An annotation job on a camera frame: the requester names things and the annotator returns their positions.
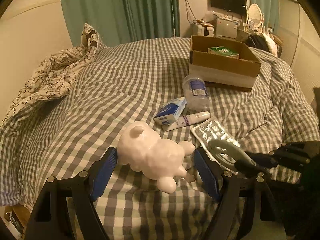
white sheep figurine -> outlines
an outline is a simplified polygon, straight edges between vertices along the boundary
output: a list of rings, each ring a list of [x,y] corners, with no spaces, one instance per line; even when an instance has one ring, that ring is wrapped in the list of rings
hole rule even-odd
[[[171,194],[177,184],[173,177],[184,178],[187,182],[195,181],[182,166],[186,155],[191,155],[195,146],[182,141],[175,143],[161,139],[145,122],[136,121],[128,126],[119,139],[117,146],[118,162],[130,164],[130,168],[157,181],[159,190]]]

television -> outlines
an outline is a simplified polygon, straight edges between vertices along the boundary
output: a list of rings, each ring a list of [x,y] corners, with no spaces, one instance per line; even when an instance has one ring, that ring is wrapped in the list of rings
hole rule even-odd
[[[211,0],[211,7],[246,16],[247,0]]]

blue and white box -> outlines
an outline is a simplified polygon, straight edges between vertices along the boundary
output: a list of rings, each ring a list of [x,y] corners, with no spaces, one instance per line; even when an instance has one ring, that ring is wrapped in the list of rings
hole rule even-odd
[[[184,97],[171,100],[159,110],[153,120],[160,125],[172,124],[179,118],[186,104],[187,101]]]

plastic bottle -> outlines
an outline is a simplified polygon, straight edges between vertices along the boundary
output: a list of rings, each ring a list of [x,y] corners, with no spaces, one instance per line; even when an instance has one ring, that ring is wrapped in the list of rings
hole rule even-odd
[[[209,111],[208,92],[204,81],[196,75],[188,75],[182,83],[183,94],[187,100],[187,109],[190,113]]]

oval mirror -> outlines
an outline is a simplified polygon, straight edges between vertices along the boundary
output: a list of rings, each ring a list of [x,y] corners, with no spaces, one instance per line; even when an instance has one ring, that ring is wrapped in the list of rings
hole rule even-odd
[[[260,7],[258,4],[253,3],[250,5],[249,10],[248,10],[248,17],[249,20],[254,22],[254,27],[258,28],[261,26],[262,23],[262,13],[260,10]]]

